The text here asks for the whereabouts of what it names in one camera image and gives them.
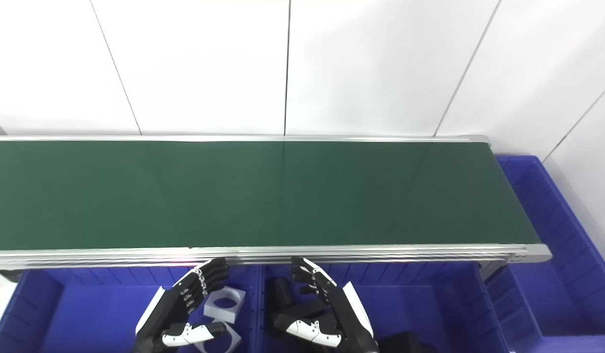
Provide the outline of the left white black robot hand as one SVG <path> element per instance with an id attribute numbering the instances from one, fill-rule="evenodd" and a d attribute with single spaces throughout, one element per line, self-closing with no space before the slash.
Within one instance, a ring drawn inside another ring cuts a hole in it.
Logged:
<path id="1" fill-rule="evenodd" d="M 176 353 L 179 347 L 227 334 L 221 322 L 190 323 L 190 314 L 229 278 L 229 265 L 217 257 L 191 268 L 170 289 L 159 287 L 136 325 L 133 353 Z"/>

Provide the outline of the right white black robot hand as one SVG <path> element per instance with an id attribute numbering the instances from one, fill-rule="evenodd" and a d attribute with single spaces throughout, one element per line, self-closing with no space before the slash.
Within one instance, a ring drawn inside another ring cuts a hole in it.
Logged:
<path id="1" fill-rule="evenodd" d="M 342 353 L 380 351 L 367 312 L 351 282 L 339 287 L 318 264 L 300 256 L 291 257 L 290 273 L 295 283 L 304 284 L 300 293 L 316 295 L 332 318 L 307 319 L 291 310 L 281 310 L 273 315 L 275 328 Z"/>

